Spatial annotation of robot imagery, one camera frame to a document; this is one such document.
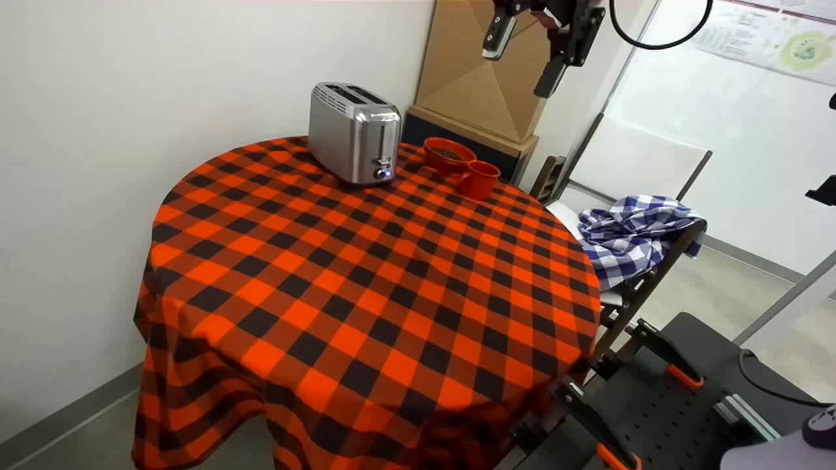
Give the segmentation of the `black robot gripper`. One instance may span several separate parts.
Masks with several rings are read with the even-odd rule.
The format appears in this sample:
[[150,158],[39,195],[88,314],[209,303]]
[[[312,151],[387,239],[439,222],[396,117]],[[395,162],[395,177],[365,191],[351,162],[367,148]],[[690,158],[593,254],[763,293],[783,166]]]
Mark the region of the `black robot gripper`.
[[490,0],[494,15],[482,36],[481,54],[498,59],[508,44],[516,15],[529,12],[549,36],[549,63],[533,89],[536,96],[549,98],[567,66],[581,66],[594,33],[602,24],[598,0]]

